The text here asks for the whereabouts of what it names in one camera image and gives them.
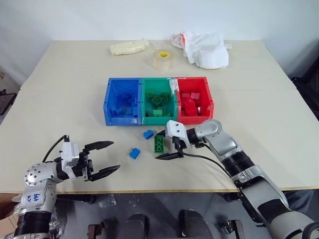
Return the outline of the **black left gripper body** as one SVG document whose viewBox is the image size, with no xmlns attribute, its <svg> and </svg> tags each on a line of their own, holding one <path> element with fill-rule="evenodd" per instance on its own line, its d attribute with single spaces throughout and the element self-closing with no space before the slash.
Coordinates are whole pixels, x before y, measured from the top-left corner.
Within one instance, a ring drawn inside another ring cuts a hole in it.
<svg viewBox="0 0 319 239">
<path fill-rule="evenodd" d="M 92 182 L 93 164 L 92 160 L 88 157 L 89 154 L 90 152 L 88 150 L 83 149 L 82 152 L 79 153 L 78 162 L 72 167 L 72 171 L 75 177 L 83 177 L 84 181 Z"/>
</svg>

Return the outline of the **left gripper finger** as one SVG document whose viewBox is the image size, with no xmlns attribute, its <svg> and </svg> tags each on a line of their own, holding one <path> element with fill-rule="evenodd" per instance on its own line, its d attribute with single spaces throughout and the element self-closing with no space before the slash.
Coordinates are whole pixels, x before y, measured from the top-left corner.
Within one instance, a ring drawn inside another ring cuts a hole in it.
<svg viewBox="0 0 319 239">
<path fill-rule="evenodd" d="M 89 180 L 90 181 L 97 181 L 99 179 L 105 178 L 105 177 L 109 176 L 110 174 L 114 173 L 120 167 L 121 167 L 120 165 L 115 165 L 115 166 L 110 166 L 110 167 L 101 169 L 98 173 L 91 174 L 89 176 Z"/>
<path fill-rule="evenodd" d="M 113 141 L 97 141 L 84 146 L 84 151 L 89 153 L 92 150 L 100 150 L 114 144 Z"/>
</svg>

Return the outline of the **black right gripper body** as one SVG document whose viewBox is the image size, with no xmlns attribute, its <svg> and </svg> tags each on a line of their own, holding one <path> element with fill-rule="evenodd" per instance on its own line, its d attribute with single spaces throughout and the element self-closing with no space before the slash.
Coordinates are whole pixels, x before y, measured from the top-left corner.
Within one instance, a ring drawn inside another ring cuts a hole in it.
<svg viewBox="0 0 319 239">
<path fill-rule="evenodd" d="M 185 142 L 183 140 L 179 139 L 179 137 L 173 136 L 172 142 L 173 142 L 174 147 L 177 151 L 182 151 L 183 149 L 187 148 Z"/>
</svg>

